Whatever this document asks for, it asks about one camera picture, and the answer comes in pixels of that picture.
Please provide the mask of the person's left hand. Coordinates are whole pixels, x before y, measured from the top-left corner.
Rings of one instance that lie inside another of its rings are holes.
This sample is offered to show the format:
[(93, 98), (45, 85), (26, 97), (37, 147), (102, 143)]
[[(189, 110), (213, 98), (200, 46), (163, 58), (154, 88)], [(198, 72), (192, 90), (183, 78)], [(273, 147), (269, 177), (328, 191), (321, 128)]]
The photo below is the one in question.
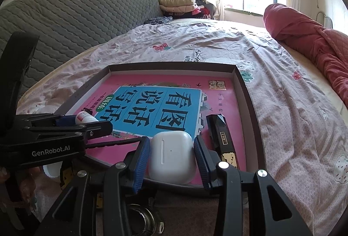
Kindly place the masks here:
[(23, 169), (12, 175), (1, 167), (1, 208), (18, 208), (31, 211), (36, 184), (34, 177), (40, 173), (39, 167)]

